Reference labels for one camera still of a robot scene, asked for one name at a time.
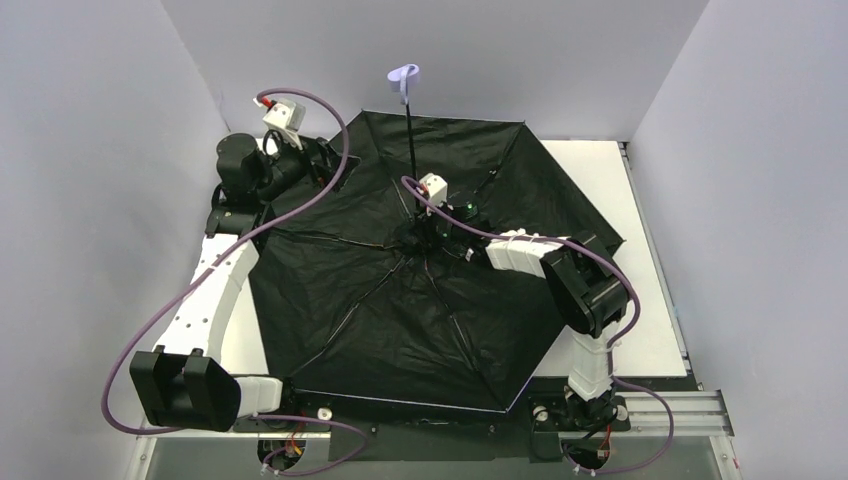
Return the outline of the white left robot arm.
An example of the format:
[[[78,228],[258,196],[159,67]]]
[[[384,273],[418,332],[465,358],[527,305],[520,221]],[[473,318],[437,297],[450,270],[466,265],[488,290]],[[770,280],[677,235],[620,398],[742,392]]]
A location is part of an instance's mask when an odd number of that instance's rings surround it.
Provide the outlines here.
[[[224,432],[238,419],[270,413],[283,404],[284,383],[267,373],[233,373],[222,363],[227,326],[254,319],[248,280],[267,233],[249,234],[274,214],[270,203],[294,186],[339,191],[360,158],[343,159],[323,139],[292,146],[269,132],[264,144],[247,133],[229,134],[216,146],[220,178],[211,200],[194,289],[178,300],[176,314],[150,351],[134,353],[129,373],[148,422],[166,431]]]

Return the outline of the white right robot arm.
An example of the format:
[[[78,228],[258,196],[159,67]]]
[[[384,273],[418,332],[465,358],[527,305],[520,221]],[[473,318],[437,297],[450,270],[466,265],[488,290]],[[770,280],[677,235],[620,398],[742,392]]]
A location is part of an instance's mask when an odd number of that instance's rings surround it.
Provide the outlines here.
[[[577,430],[604,430],[622,419],[613,404],[614,328],[627,310],[631,285],[597,242],[581,235],[549,237],[524,229],[485,232],[461,222],[451,207],[424,204],[432,214],[477,237],[496,270],[515,271],[545,280],[559,315],[573,332],[571,370],[567,376],[566,418]]]

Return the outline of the lavender folding umbrella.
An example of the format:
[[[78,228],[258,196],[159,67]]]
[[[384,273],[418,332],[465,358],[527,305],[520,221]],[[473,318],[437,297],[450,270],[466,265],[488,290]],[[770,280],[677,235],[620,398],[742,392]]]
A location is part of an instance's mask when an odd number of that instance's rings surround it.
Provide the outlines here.
[[[425,253],[419,180],[443,177],[444,208],[485,232],[586,232],[611,258],[622,237],[522,122],[363,111],[348,133],[332,145],[361,164],[314,206],[314,187],[278,196],[285,221],[249,275],[270,374],[313,394],[508,411],[565,322],[544,279],[491,266],[486,238],[471,262]]]

